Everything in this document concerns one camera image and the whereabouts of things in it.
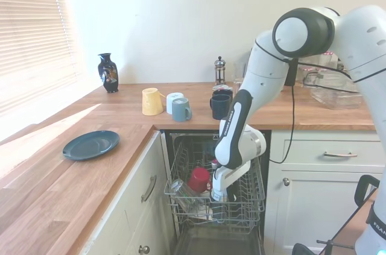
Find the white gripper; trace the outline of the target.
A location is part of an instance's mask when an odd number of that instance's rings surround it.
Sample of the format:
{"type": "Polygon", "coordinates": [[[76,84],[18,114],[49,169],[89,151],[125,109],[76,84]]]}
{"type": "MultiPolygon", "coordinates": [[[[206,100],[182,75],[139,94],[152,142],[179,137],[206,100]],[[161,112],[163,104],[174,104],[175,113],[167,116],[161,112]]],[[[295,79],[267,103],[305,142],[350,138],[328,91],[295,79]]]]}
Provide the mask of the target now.
{"type": "Polygon", "coordinates": [[[233,184],[250,169],[251,162],[247,162],[236,169],[228,169],[225,166],[217,168],[212,177],[212,190],[225,192],[227,189],[228,202],[237,201],[237,186],[233,184]]]}

